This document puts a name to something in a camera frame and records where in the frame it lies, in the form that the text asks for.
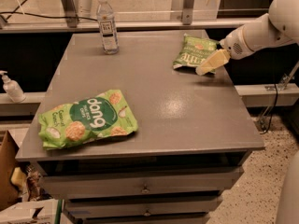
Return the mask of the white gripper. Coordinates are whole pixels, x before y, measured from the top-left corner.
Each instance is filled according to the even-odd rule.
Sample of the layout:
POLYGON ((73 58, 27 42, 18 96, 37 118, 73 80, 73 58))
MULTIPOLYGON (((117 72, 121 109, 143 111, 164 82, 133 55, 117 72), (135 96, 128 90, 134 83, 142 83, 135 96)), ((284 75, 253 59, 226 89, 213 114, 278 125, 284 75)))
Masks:
POLYGON ((234 29, 220 41, 223 49, 211 53, 197 68, 196 74, 202 76, 227 64, 230 58, 241 60, 250 56, 253 51, 247 46, 243 35, 243 27, 234 29))

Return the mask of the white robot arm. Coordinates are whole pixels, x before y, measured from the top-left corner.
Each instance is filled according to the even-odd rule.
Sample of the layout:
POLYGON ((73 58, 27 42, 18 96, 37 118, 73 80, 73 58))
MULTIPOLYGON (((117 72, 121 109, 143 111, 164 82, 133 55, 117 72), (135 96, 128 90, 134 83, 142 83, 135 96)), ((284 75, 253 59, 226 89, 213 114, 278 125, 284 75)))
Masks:
POLYGON ((268 12, 233 30, 197 68, 202 76, 261 49, 299 43, 299 0, 273 0, 268 12))

